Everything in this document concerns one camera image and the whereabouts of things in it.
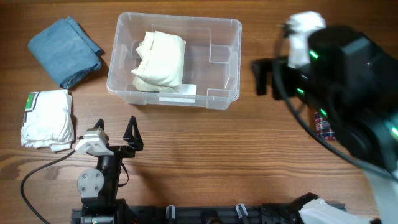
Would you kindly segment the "red plaid shirt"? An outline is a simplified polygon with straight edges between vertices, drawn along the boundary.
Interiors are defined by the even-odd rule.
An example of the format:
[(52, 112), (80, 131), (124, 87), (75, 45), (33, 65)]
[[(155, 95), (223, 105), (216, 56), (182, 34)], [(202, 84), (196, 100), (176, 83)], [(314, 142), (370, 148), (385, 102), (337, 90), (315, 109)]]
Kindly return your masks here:
[(335, 132), (331, 129), (331, 126), (325, 117), (318, 112), (314, 112), (314, 119), (315, 129), (320, 138), (329, 141), (336, 140)]

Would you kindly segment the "white printed t-shirt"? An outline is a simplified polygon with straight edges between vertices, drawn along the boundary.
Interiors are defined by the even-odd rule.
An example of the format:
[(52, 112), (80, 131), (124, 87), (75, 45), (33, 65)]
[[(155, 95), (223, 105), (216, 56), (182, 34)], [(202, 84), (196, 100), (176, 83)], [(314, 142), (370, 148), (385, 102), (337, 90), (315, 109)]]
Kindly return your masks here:
[(21, 145), (68, 150), (75, 140), (72, 123), (72, 96), (68, 90), (29, 93), (21, 127)]

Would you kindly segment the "cream cloth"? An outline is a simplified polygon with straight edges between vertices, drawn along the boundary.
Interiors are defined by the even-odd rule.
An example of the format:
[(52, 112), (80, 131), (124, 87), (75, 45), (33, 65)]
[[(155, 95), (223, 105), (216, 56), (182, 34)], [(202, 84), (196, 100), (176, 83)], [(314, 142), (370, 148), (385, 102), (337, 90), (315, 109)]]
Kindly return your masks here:
[(131, 73), (133, 85), (139, 91), (180, 91), (183, 80), (186, 42), (177, 35), (146, 32), (136, 48), (140, 64)]

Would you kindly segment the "blue denim cloth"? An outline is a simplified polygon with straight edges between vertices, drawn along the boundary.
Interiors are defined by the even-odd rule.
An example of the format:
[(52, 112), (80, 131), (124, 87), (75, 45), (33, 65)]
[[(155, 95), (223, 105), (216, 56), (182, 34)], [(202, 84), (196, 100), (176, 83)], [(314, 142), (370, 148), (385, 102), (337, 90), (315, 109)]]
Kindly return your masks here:
[(102, 67), (102, 49), (72, 17), (59, 19), (35, 35), (28, 48), (52, 80), (64, 89)]

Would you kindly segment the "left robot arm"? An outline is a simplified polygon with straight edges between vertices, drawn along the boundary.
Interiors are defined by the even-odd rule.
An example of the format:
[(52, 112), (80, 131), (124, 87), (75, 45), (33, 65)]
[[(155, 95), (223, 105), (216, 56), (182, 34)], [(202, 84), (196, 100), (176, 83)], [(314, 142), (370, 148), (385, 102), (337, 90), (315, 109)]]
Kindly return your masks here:
[(136, 151), (144, 146), (134, 116), (128, 122), (123, 140), (126, 145), (110, 146), (102, 119), (79, 137), (75, 152), (94, 156), (98, 161), (94, 169), (83, 171), (77, 180), (83, 206), (72, 211), (72, 223), (139, 223), (126, 201), (117, 198), (118, 188), (125, 186), (119, 182), (121, 172), (127, 171), (123, 159), (135, 157)]

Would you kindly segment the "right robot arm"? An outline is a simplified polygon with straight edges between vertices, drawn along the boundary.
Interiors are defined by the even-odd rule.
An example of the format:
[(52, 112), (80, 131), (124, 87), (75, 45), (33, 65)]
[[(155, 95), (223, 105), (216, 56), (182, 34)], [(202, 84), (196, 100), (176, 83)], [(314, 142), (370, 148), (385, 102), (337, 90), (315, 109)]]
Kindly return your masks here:
[(274, 57), (251, 63), (258, 95), (272, 85), (273, 97), (292, 97), (320, 113), (341, 149), (328, 144), (289, 107), (301, 127), (328, 151), (361, 169), (374, 194), (376, 223), (397, 222), (397, 60), (362, 32), (329, 26), (305, 39), (303, 65), (290, 67), (281, 55), (285, 39), (295, 35), (284, 25)]

